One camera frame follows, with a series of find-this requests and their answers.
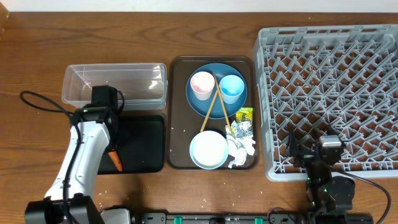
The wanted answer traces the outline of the light blue bowl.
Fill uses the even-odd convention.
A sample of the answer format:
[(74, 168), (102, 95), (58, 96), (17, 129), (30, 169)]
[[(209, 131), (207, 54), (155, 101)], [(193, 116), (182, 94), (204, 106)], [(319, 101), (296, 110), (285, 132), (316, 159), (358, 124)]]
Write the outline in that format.
[(198, 133), (189, 146), (190, 157), (195, 165), (212, 170), (221, 167), (229, 154), (227, 140), (215, 131)]

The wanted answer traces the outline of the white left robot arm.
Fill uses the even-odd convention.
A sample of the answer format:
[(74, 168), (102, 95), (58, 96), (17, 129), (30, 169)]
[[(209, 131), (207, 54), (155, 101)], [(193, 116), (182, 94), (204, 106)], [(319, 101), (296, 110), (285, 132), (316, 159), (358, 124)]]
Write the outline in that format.
[(70, 142), (57, 178), (43, 200), (29, 202), (26, 223), (130, 223), (126, 208), (99, 212), (93, 201), (95, 183), (103, 154), (108, 153), (118, 170), (116, 152), (119, 115), (124, 105), (121, 91), (109, 85), (94, 86), (91, 101), (74, 112), (52, 100), (54, 113), (70, 122)]

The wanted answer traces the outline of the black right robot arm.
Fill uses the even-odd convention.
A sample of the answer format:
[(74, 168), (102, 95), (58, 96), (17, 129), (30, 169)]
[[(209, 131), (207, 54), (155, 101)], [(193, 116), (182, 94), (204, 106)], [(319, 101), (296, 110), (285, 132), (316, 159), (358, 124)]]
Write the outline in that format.
[(294, 131), (289, 131), (287, 154), (294, 159), (294, 167), (307, 173), (307, 200), (313, 208), (299, 215), (295, 223), (355, 224), (372, 223), (369, 215), (348, 215), (353, 209), (355, 182), (349, 177), (333, 176), (332, 168), (341, 159), (346, 144), (328, 128), (311, 149), (300, 149)]

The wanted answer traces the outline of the white napkin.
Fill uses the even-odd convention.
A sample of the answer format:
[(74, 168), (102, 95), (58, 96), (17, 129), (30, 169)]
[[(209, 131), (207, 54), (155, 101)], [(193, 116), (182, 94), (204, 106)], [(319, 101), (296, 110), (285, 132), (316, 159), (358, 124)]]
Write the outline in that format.
[(234, 157), (234, 159), (228, 164), (230, 169), (232, 169), (233, 166), (242, 166), (246, 162), (247, 156), (254, 155), (254, 145), (256, 142), (253, 137), (254, 135), (252, 133), (252, 136), (248, 136), (243, 139), (237, 138), (234, 131), (231, 133), (228, 127), (226, 127), (226, 141), (229, 149), (228, 153), (230, 156)]

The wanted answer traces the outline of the yellow silver snack wrapper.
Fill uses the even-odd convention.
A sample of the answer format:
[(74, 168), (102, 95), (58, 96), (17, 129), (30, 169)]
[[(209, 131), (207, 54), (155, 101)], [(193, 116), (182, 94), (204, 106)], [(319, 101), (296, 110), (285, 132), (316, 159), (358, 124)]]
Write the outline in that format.
[(231, 127), (237, 138), (252, 136), (253, 108), (240, 108)]

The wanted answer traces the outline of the light blue cup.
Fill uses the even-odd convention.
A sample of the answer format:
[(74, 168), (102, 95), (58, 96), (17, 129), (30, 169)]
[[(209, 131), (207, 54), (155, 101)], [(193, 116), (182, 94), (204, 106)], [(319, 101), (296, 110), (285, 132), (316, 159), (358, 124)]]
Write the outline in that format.
[(221, 79), (220, 90), (223, 101), (227, 104), (237, 102), (244, 91), (244, 82), (237, 75), (227, 75)]

